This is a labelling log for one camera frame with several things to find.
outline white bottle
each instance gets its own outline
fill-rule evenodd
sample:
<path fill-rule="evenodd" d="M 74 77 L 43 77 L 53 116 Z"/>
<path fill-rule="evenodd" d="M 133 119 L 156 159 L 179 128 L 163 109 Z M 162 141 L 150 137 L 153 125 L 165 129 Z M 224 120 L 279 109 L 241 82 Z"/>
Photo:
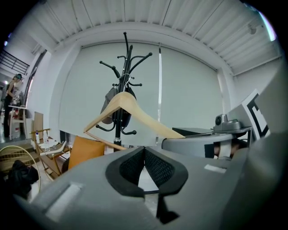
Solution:
<path fill-rule="evenodd" d="M 40 138 L 39 138 L 38 131 L 36 131 L 36 142 L 37 142 L 38 144 L 40 144 Z"/>
<path fill-rule="evenodd" d="M 49 144 L 48 144 L 48 134 L 46 130 L 44 130 L 43 132 L 43 141 L 44 141 L 45 151 L 47 151 L 49 149 Z"/>

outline hanger hook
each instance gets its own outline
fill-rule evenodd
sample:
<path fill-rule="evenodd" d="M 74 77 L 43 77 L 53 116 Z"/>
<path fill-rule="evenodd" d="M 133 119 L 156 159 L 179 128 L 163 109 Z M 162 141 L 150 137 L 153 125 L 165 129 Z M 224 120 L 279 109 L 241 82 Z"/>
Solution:
<path fill-rule="evenodd" d="M 129 81 L 130 81 L 130 79 L 132 78 L 132 79 L 134 79 L 134 77 L 132 77 L 130 74 L 123 74 L 123 75 L 129 75 L 129 79 L 128 79 L 128 81 L 125 83 L 125 85 L 124 85 L 124 88 L 123 88 L 123 92 L 125 91 L 125 88 L 126 88 L 126 86 L 127 86 L 127 84 L 129 83 Z"/>

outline corrugated ceiling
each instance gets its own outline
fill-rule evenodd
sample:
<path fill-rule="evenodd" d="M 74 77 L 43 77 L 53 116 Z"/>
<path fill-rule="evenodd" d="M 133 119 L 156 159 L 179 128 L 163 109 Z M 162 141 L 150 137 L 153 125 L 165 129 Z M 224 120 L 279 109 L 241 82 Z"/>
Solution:
<path fill-rule="evenodd" d="M 48 0 L 33 16 L 56 43 L 108 23 L 169 27 L 202 42 L 235 75 L 280 56 L 259 13 L 238 0 Z"/>

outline black bag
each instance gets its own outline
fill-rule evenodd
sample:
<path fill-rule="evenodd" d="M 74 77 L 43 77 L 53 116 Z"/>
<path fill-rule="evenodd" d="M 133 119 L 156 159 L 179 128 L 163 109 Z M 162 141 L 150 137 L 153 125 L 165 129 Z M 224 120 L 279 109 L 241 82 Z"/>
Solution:
<path fill-rule="evenodd" d="M 133 90 L 127 85 L 126 89 L 125 89 L 126 92 L 130 93 L 133 95 L 133 97 L 136 98 L 135 96 L 135 93 L 133 92 Z M 131 118 L 131 114 L 128 113 L 126 110 L 122 109 L 123 110 L 123 113 L 122 113 L 122 123 L 121 123 L 121 126 L 122 127 L 127 127 L 128 124 L 129 124 L 129 121 L 130 121 L 130 118 Z M 116 122 L 116 112 L 113 113 L 113 122 Z"/>
<path fill-rule="evenodd" d="M 6 185 L 12 194 L 27 199 L 31 184 L 37 180 L 39 180 L 39 175 L 35 168 L 27 167 L 22 161 L 16 160 L 8 173 Z"/>

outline black coat rack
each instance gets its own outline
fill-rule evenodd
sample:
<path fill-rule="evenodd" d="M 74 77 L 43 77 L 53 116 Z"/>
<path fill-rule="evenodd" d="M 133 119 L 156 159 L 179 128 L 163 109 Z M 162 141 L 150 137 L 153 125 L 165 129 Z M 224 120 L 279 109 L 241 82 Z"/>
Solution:
<path fill-rule="evenodd" d="M 129 85 L 131 86 L 142 86 L 142 84 L 132 84 L 130 82 L 130 79 L 134 79 L 134 77 L 132 77 L 130 74 L 131 72 L 141 63 L 143 62 L 145 59 L 147 59 L 148 57 L 152 56 L 152 53 L 149 53 L 146 56 L 134 56 L 131 57 L 132 54 L 132 49 L 133 49 L 133 45 L 131 45 L 129 47 L 128 45 L 128 40 L 127 40 L 127 35 L 126 32 L 124 32 L 124 37 L 125 37 L 125 42 L 126 42 L 126 56 L 117 56 L 117 58 L 124 58 L 124 66 L 123 66 L 123 71 L 122 71 L 122 75 L 119 74 L 119 72 L 117 71 L 115 66 L 110 66 L 106 63 L 104 63 L 103 61 L 100 61 L 100 64 L 103 64 L 107 67 L 109 67 L 110 69 L 112 69 L 116 75 L 116 77 L 119 79 L 119 83 L 118 84 L 113 84 L 113 86 L 117 86 L 117 93 L 123 92 L 123 91 L 127 91 L 127 89 L 129 89 Z M 132 68 L 131 68 L 131 62 L 134 58 L 141 58 L 140 61 L 138 61 Z M 116 145 L 121 145 L 121 133 L 123 133 L 124 135 L 135 135 L 137 132 L 136 130 L 133 130 L 132 132 L 124 132 L 124 128 L 122 126 L 122 117 L 123 117 L 123 109 L 119 109 L 116 112 L 113 113 L 113 127 L 111 129 L 105 129 L 99 125 L 96 125 L 96 128 L 99 128 L 101 130 L 104 130 L 106 132 L 110 132 L 112 131 L 115 127 L 116 127 L 116 131 L 115 131 L 115 139 L 114 139 L 114 144 Z"/>

